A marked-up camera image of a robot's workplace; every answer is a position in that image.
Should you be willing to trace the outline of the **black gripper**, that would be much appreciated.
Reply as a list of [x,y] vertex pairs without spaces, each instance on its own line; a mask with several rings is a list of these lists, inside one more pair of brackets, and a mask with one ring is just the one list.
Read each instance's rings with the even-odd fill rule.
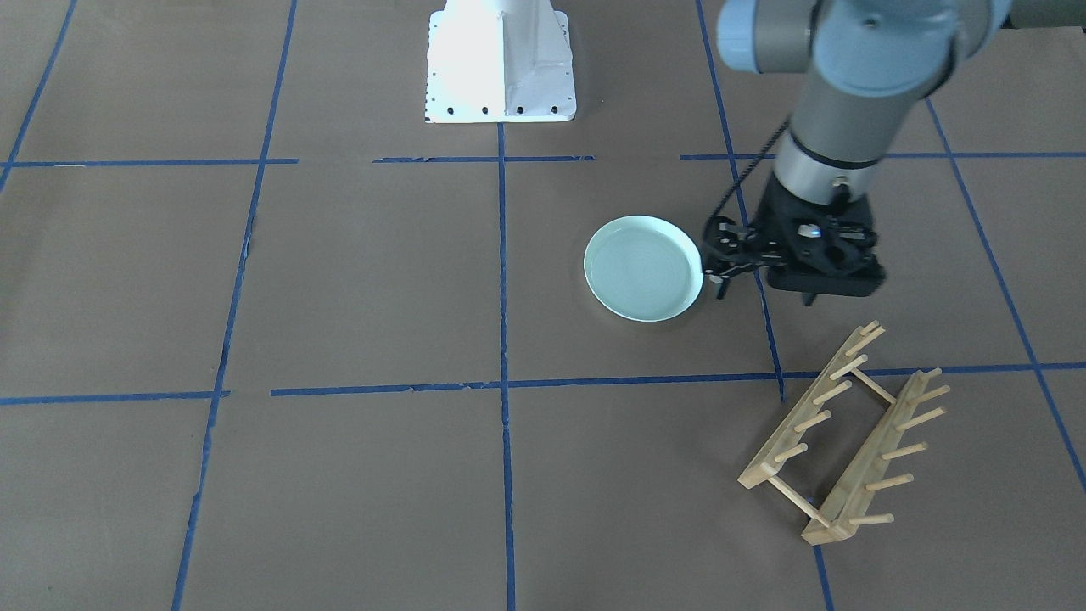
[[[804,308],[820,294],[868,297],[885,282],[870,201],[847,187],[834,188],[830,204],[812,204],[771,177],[748,227],[770,287],[800,293]],[[720,279],[717,300],[730,283]]]

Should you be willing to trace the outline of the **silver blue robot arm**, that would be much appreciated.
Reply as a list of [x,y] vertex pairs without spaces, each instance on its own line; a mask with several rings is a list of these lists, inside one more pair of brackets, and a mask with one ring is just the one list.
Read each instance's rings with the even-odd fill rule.
[[703,271],[725,295],[765,270],[773,289],[868,297],[883,285],[869,190],[904,120],[988,44],[1009,1],[727,1],[720,58],[738,72],[800,74],[763,198],[743,226],[703,226]]

